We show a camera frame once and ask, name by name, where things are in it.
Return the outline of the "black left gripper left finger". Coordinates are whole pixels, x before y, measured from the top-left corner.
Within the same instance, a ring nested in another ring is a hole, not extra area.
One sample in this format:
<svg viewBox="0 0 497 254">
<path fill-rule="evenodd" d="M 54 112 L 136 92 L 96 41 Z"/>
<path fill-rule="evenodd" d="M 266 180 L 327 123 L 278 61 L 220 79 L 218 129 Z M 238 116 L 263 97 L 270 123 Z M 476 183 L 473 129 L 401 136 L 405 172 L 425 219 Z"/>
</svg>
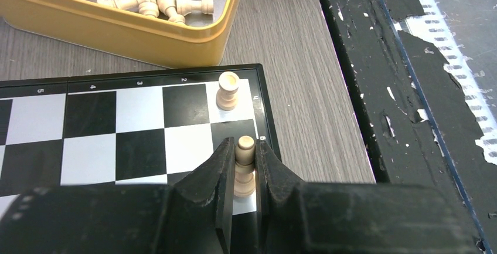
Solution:
<svg viewBox="0 0 497 254">
<path fill-rule="evenodd" d="M 39 187 L 1 219 L 2 253 L 229 253 L 234 139 L 174 185 Z"/>
</svg>

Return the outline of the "black white chess board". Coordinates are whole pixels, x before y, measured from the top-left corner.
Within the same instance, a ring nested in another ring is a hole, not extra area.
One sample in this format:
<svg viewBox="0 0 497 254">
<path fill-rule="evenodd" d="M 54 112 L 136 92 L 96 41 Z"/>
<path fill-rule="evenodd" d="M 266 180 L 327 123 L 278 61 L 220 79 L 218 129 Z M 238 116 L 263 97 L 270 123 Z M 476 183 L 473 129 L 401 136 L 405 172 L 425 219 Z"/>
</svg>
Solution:
<svg viewBox="0 0 497 254">
<path fill-rule="evenodd" d="M 225 111 L 216 93 L 228 71 L 239 100 Z M 280 157 L 259 64 L 2 82 L 1 219 L 39 187 L 174 185 L 241 136 Z M 240 198 L 233 185 L 229 253 L 261 253 L 256 189 Z"/>
</svg>

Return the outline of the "light wooden rook piece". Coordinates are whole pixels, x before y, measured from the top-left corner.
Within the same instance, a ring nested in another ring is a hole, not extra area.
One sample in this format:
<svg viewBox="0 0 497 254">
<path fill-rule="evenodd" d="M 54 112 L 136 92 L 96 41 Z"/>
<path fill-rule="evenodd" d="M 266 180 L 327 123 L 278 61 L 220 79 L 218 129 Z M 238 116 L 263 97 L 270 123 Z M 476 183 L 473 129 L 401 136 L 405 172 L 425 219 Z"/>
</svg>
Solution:
<svg viewBox="0 0 497 254">
<path fill-rule="evenodd" d="M 223 72 L 219 76 L 219 89 L 216 93 L 216 104 L 225 111 L 233 110 L 238 104 L 240 78 L 234 72 Z"/>
</svg>

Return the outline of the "gold tin box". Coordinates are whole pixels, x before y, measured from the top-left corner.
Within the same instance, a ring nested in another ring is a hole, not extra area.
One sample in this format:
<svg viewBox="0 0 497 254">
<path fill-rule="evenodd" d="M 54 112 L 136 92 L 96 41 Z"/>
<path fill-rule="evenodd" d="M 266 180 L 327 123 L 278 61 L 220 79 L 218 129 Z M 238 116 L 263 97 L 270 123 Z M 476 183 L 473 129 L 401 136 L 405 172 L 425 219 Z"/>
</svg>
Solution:
<svg viewBox="0 0 497 254">
<path fill-rule="evenodd" d="M 24 31 L 156 65 L 187 68 L 221 62 L 239 3 L 214 0 L 213 15 L 192 12 L 185 23 L 174 23 L 162 12 L 137 6 L 118 9 L 113 1 L 1 0 L 1 16 Z"/>
</svg>

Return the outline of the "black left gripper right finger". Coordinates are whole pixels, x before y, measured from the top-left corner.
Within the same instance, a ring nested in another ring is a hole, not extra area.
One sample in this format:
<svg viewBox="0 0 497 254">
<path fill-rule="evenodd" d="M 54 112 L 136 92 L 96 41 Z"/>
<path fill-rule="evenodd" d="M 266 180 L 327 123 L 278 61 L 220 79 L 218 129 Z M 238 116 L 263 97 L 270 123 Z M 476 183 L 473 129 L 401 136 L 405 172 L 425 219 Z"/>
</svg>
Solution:
<svg viewBox="0 0 497 254">
<path fill-rule="evenodd" d="M 436 189 L 306 182 L 265 141 L 254 163 L 261 253 L 477 253 Z"/>
</svg>

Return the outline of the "light wooden knight piece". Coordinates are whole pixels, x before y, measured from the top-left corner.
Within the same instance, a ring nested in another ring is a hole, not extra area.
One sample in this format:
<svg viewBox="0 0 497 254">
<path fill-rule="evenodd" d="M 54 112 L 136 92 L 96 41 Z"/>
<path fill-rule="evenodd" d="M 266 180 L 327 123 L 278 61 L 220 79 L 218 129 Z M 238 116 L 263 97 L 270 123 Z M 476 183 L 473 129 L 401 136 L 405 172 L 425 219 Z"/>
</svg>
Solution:
<svg viewBox="0 0 497 254">
<path fill-rule="evenodd" d="M 244 198 L 256 189 L 255 176 L 255 141 L 250 136 L 241 136 L 235 147 L 234 194 Z"/>
</svg>

